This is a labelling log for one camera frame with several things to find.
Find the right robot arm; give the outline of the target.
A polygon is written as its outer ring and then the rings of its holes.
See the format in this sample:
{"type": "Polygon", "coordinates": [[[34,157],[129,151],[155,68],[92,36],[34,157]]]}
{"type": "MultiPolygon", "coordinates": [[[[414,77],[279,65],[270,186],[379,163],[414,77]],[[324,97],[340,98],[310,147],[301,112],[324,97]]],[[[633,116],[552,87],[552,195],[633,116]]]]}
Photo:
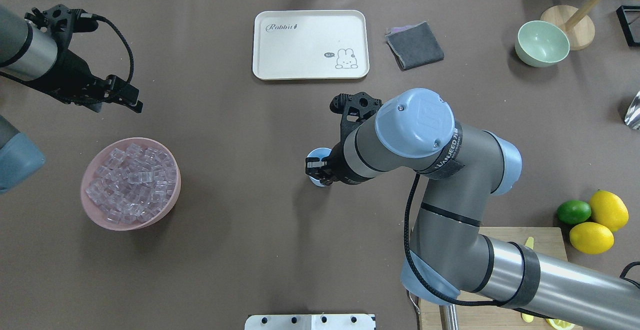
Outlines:
{"type": "Polygon", "coordinates": [[[480,234],[491,195],[519,179],[518,149],[463,124],[438,93],[418,87],[388,102],[340,94],[342,116],[329,155],[309,156],[318,184],[358,185],[400,167],[426,177],[416,222],[405,226],[402,284],[437,305],[500,307],[597,330],[637,330],[637,282],[561,261],[480,234]]]}

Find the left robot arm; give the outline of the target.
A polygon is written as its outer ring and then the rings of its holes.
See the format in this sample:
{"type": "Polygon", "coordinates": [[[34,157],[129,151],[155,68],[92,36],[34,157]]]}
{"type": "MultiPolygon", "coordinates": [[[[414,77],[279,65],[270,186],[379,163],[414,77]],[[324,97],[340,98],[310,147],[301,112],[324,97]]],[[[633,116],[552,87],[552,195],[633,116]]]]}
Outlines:
{"type": "Polygon", "coordinates": [[[134,57],[124,35],[112,21],[100,14],[58,4],[41,11],[32,8],[19,16],[1,7],[1,84],[10,90],[29,88],[58,102],[86,107],[100,112],[104,103],[116,103],[140,113],[143,103],[139,89],[131,84],[134,57]],[[97,30],[109,25],[125,46],[129,59],[126,79],[94,75],[89,64],[70,50],[76,33],[97,30]]]}

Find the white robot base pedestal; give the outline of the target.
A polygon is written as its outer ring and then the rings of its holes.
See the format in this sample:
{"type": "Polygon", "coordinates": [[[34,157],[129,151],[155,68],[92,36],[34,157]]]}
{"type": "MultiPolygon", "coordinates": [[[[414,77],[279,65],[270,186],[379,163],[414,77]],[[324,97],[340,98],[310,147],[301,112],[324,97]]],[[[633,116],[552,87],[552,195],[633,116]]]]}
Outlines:
{"type": "Polygon", "coordinates": [[[376,330],[370,314],[256,315],[247,318],[245,330],[376,330]]]}

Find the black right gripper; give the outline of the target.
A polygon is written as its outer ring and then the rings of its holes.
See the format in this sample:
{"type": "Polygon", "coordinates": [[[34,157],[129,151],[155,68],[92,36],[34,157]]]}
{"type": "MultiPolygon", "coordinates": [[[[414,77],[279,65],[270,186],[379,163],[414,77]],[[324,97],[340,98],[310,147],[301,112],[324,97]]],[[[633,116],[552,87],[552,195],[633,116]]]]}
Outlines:
{"type": "Polygon", "coordinates": [[[372,98],[366,92],[359,92],[353,95],[341,93],[334,96],[330,102],[330,110],[340,114],[340,141],[332,148],[329,157],[325,158],[326,168],[337,178],[336,182],[343,182],[348,185],[358,185],[372,177],[366,177],[365,172],[370,170],[354,170],[349,165],[349,159],[360,160],[355,146],[355,136],[359,126],[375,116],[383,102],[372,98]]]}

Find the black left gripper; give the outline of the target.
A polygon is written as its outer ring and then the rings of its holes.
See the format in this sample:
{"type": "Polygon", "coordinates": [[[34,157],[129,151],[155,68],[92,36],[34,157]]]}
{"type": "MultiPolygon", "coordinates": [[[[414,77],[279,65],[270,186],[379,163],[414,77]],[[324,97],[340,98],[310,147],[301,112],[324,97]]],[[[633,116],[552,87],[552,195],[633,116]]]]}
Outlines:
{"type": "Polygon", "coordinates": [[[44,75],[24,82],[25,85],[62,103],[75,103],[94,112],[100,112],[103,103],[116,103],[136,113],[142,112],[143,103],[138,100],[139,90],[131,85],[133,53],[112,21],[99,14],[80,8],[68,8],[62,4],[44,12],[32,8],[30,13],[25,14],[25,19],[36,27],[34,34],[45,29],[42,34],[54,41],[56,47],[52,66],[44,75]],[[105,79],[93,75],[87,62],[69,48],[74,33],[93,32],[97,30],[99,21],[109,25],[125,46],[130,61],[126,80],[113,74],[105,79]]]}

